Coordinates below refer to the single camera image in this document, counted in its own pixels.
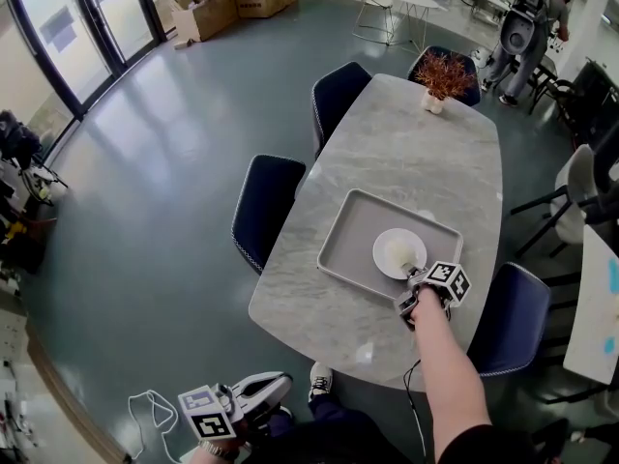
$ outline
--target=glass door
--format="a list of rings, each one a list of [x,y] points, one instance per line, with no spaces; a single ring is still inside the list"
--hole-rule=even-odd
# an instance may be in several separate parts
[[[115,80],[162,40],[146,0],[9,3],[39,67],[79,120]]]

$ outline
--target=gray floor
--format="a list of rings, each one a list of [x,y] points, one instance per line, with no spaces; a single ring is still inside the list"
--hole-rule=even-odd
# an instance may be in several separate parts
[[[404,76],[415,59],[402,48],[353,38],[358,11],[353,1],[300,0],[187,50],[163,45],[96,105],[54,162],[71,190],[39,274],[26,279],[24,301],[75,395],[131,453],[139,443],[127,397],[147,389],[174,400],[203,384],[282,369],[295,377],[285,404],[300,420],[309,418],[311,360],[251,322],[247,309],[258,277],[232,244],[229,227],[253,155],[311,166],[316,79],[350,60],[371,73]],[[427,42],[462,52],[475,47],[433,26]],[[504,209],[552,189],[571,144],[553,118],[544,121],[545,106],[528,117],[489,95],[479,109],[499,129]],[[506,219],[499,260],[511,257],[544,210]],[[553,263],[544,258],[556,239],[548,235],[524,263],[540,274],[576,269],[578,249]],[[576,425],[595,422],[589,402],[550,411],[531,396],[574,382],[583,385],[561,370],[492,380],[486,384],[492,415],[519,429],[562,414]],[[338,376],[337,391],[421,461],[403,391],[345,376]],[[416,399],[429,438],[425,398]],[[145,406],[140,413],[151,428],[144,462],[166,462]],[[185,425],[169,440],[173,454],[194,444]],[[584,447],[593,448],[568,451]]]

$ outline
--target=stack of cardboard boxes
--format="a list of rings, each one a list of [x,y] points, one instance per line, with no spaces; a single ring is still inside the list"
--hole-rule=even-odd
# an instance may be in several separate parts
[[[173,0],[172,18],[179,42],[203,42],[239,17],[270,17],[297,0]]]

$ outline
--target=dried red plant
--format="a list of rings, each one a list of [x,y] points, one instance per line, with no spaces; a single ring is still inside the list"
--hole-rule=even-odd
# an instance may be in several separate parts
[[[439,100],[466,95],[466,90],[477,80],[475,74],[466,72],[463,60],[454,55],[448,57],[432,52],[424,57],[422,66],[415,72],[415,79]]]

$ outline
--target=black t-shirt sleeve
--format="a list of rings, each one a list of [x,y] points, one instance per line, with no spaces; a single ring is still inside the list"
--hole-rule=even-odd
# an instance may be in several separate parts
[[[534,461],[535,449],[524,436],[485,424],[458,435],[447,446],[438,464],[528,464]]]

